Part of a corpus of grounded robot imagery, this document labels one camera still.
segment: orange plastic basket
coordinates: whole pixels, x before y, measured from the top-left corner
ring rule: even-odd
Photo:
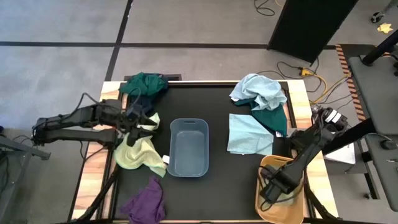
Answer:
[[[291,158],[286,158],[282,156],[266,156],[262,159],[261,161],[261,166],[265,165],[272,165],[274,167],[280,167],[284,165],[286,162],[291,161]],[[302,189],[302,184],[303,184],[303,179],[301,181],[301,184],[293,191],[293,194],[298,195],[293,198],[293,202],[281,202],[281,203],[275,203],[271,206],[271,208],[265,212],[262,212],[260,209],[261,203],[264,201],[264,199],[259,196],[259,190],[261,186],[259,185],[259,180],[257,179],[257,188],[256,188],[256,202],[254,204],[254,207],[256,208],[256,212],[259,214],[259,216],[271,223],[276,223],[276,224],[296,224],[296,223],[302,223],[304,219],[304,214],[303,214],[303,201],[304,201],[304,193]]]

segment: dark green towel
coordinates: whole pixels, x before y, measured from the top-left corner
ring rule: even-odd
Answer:
[[[253,109],[258,104],[254,102],[255,98],[238,100],[235,102],[235,105],[244,105],[246,103],[250,104],[250,107]],[[256,118],[262,125],[267,126],[273,131],[277,131],[281,133],[283,136],[287,134],[287,119],[284,111],[283,105],[279,105],[277,108],[272,111],[264,109],[264,110],[252,110],[251,111],[254,118]]]
[[[159,76],[159,74],[141,72],[131,77],[127,83],[119,89],[119,91],[122,93],[128,93],[132,96],[137,96],[139,94],[139,90],[133,90],[135,88],[139,88],[141,90],[142,96],[153,96],[161,89],[167,88],[167,83]]]

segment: purple towel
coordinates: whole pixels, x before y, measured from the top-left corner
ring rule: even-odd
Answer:
[[[159,223],[165,217],[163,190],[159,179],[152,176],[145,189],[130,199],[120,211],[129,215],[130,223]]]

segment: gray plastic basket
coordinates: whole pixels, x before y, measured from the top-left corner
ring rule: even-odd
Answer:
[[[209,127],[206,121],[175,119],[170,124],[169,174],[176,177],[201,177],[209,168]]]

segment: orange and black hazard tape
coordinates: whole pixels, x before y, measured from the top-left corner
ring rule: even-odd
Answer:
[[[344,56],[343,49],[340,44],[336,44],[336,51],[338,54],[338,59],[340,60],[341,68],[343,69],[344,75],[349,75],[351,71],[348,68],[348,63],[346,57]],[[365,114],[363,112],[361,102],[358,98],[358,92],[356,91],[354,80],[352,78],[347,79],[348,90],[353,98],[353,103],[356,111],[356,115],[360,121],[366,120]]]

